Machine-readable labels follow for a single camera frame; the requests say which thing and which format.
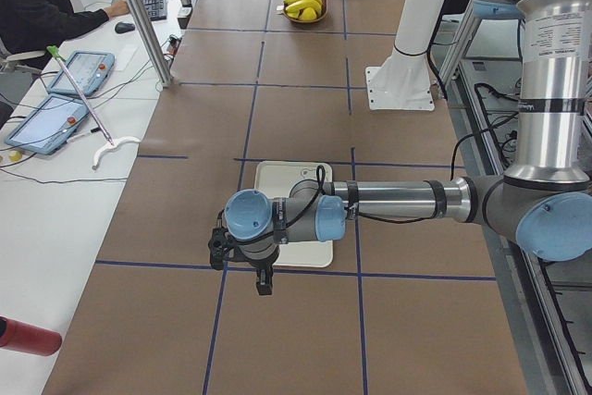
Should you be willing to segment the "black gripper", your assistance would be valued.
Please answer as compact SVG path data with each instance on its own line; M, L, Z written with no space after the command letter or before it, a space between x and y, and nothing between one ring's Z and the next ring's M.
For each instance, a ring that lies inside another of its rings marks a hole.
M246 262L256 269L256 289L259 295L273 293L273 264L279 256L278 245L270 239L255 243L239 243L226 228L212 230L208 242L210 265L222 270L226 262Z

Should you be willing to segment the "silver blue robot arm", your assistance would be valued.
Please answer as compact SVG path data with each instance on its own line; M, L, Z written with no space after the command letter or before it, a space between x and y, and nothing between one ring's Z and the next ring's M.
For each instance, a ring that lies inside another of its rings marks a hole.
M329 182L323 167L286 197L235 193L218 214L210 265L247 263L271 293L282 245L333 241L367 218L409 224L450 217L491 228L543 260L569 261L591 247L589 176L577 165L591 59L591 0L473 0L483 17L525 21L518 140L499 176L448 182Z

